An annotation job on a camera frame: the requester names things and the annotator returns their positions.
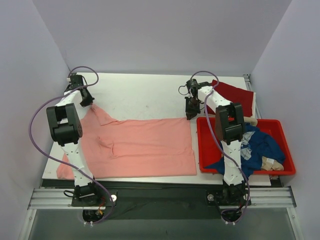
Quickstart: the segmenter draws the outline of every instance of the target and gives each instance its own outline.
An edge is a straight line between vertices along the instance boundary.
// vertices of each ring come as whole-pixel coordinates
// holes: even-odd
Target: gray wall
[[[263,118],[279,119],[296,167],[305,239],[319,239],[320,1],[293,0],[251,75]]]
[[[0,239],[16,240],[46,163],[29,140],[28,123],[42,102],[61,94],[68,69],[31,0],[2,0],[0,29]],[[34,135],[47,150],[45,111]]]
[[[291,0],[33,0],[68,66],[249,74]]]

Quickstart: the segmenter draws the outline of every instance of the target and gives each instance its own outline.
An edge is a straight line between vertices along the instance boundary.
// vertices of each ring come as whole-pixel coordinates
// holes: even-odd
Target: pink cloth
[[[196,175],[190,122],[185,118],[124,120],[93,105],[81,120],[81,145],[95,178]],[[60,164],[59,179],[74,179]]]

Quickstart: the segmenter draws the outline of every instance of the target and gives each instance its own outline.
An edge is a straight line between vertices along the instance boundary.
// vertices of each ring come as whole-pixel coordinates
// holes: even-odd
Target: folded red towel
[[[216,80],[212,81],[212,86],[217,84]],[[240,103],[243,109],[244,117],[251,117],[253,115],[252,112],[252,104],[254,101],[254,92],[243,90],[241,88],[231,86],[229,84],[220,82],[219,85],[215,88],[215,90],[225,99],[233,102]],[[208,110],[209,114],[214,113],[211,109]]]

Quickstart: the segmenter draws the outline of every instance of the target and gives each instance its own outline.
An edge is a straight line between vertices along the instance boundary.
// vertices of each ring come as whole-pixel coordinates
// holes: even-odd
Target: purple cable
[[[211,74],[212,76],[214,76],[214,77],[216,78],[216,82],[217,82],[217,83],[212,87],[211,92],[210,92],[210,93],[205,97],[205,99],[204,99],[204,112],[205,112],[206,121],[207,121],[207,123],[208,123],[208,127],[209,127],[209,129],[210,129],[211,135],[212,135],[212,137],[213,137],[213,140],[214,140],[216,146],[218,147],[218,149],[220,150],[220,152],[221,152],[226,158],[230,159],[230,160],[236,165],[236,167],[237,167],[237,168],[239,169],[239,171],[241,172],[241,174],[242,174],[242,176],[243,176],[243,178],[244,178],[244,180],[245,180],[245,182],[246,182],[246,185],[247,185],[247,187],[248,187],[248,196],[247,196],[247,199],[246,199],[246,202],[245,202],[245,205],[244,205],[244,210],[243,210],[242,213],[241,213],[241,216],[240,216],[237,220],[235,220],[234,222],[231,222],[231,221],[228,221],[228,220],[224,219],[224,217],[221,215],[221,219],[222,219],[223,221],[225,221],[226,223],[228,223],[228,224],[234,224],[234,223],[235,223],[235,224],[236,224],[236,223],[238,223],[238,222],[243,218],[244,214],[245,214],[246,211],[247,211],[247,207],[248,207],[249,200],[250,200],[250,186],[249,186],[249,181],[248,181],[248,178],[246,177],[245,173],[242,171],[241,167],[237,164],[237,162],[236,162],[232,157],[228,156],[228,155],[224,152],[224,150],[220,147],[220,144],[219,144],[219,142],[218,142],[218,140],[217,140],[217,138],[216,138],[216,136],[215,136],[215,133],[214,133],[214,131],[213,131],[213,129],[212,129],[212,126],[211,126],[211,123],[210,123],[210,119],[209,119],[209,115],[208,115],[208,110],[207,110],[207,100],[208,100],[208,98],[214,93],[216,86],[219,85],[219,83],[220,83],[219,78],[218,78],[214,73],[212,73],[212,72],[210,72],[210,71],[197,71],[195,74],[193,74],[193,75],[191,76],[190,79],[192,79],[192,78],[193,78],[195,75],[197,75],[198,73],[208,73],[208,74]],[[223,214],[223,213],[225,213],[225,212],[228,212],[228,211],[236,211],[236,210],[238,210],[238,209],[236,209],[236,208],[234,208],[234,209],[225,209],[225,210],[222,210],[222,211],[221,211],[221,214]]]
[[[88,66],[77,66],[77,67],[73,68],[73,69],[70,71],[68,77],[70,77],[70,75],[72,74],[72,72],[73,72],[74,70],[79,69],[79,68],[85,68],[85,69],[91,70],[91,71],[96,75],[96,81],[95,81],[94,83],[92,83],[92,84],[87,84],[87,85],[84,85],[84,86],[79,86],[79,87],[75,88],[74,90],[72,90],[71,92],[69,92],[69,93],[66,94],[66,95],[57,96],[57,97],[54,97],[54,98],[46,101],[44,104],[42,104],[42,105],[35,111],[35,113],[34,113],[33,116],[31,117],[31,120],[30,120],[30,123],[29,123],[29,127],[28,127],[28,132],[29,132],[29,138],[30,138],[32,144],[34,145],[34,147],[35,147],[40,153],[42,153],[44,156],[46,156],[46,157],[49,158],[49,159],[52,159],[52,160],[54,160],[54,161],[56,161],[56,162],[58,162],[58,163],[65,164],[65,165],[68,165],[68,166],[76,169],[77,171],[79,171],[79,173],[81,173],[82,175],[84,175],[84,176],[85,176],[86,178],[88,178],[89,180],[93,181],[93,182],[94,182],[95,184],[97,184],[100,188],[102,188],[102,190],[104,190],[104,191],[106,192],[106,194],[109,196],[109,199],[110,199],[110,201],[111,201],[111,203],[112,203],[112,204],[111,204],[111,209],[110,209],[110,211],[109,211],[107,214],[104,214],[103,217],[102,217],[100,220],[98,220],[98,221],[96,221],[96,222],[93,222],[93,224],[98,224],[98,223],[101,223],[101,222],[103,222],[104,220],[106,220],[106,219],[111,215],[111,213],[113,212],[114,202],[112,201],[111,193],[110,193],[101,183],[99,183],[97,180],[95,180],[94,178],[90,177],[90,176],[87,175],[86,173],[84,173],[82,170],[80,170],[79,168],[77,168],[75,165],[73,165],[73,164],[71,164],[71,163],[69,163],[69,162],[64,162],[64,161],[62,161],[62,160],[59,160],[59,159],[57,159],[57,158],[55,158],[55,157],[53,157],[53,156],[50,156],[50,155],[47,154],[46,152],[44,152],[44,151],[37,145],[37,143],[35,142],[35,139],[34,139],[34,137],[33,137],[33,135],[32,135],[32,124],[33,124],[33,122],[34,122],[37,114],[38,114],[38,113],[40,112],[40,110],[41,110],[42,108],[44,108],[47,104],[53,102],[54,100],[58,100],[58,99],[65,98],[65,97],[69,96],[70,94],[72,94],[72,93],[73,93],[74,91],[76,91],[76,90],[93,86],[93,85],[95,85],[95,84],[97,84],[97,83],[99,82],[99,75],[97,74],[97,72],[96,72],[95,70],[93,70],[91,67],[88,67]]]

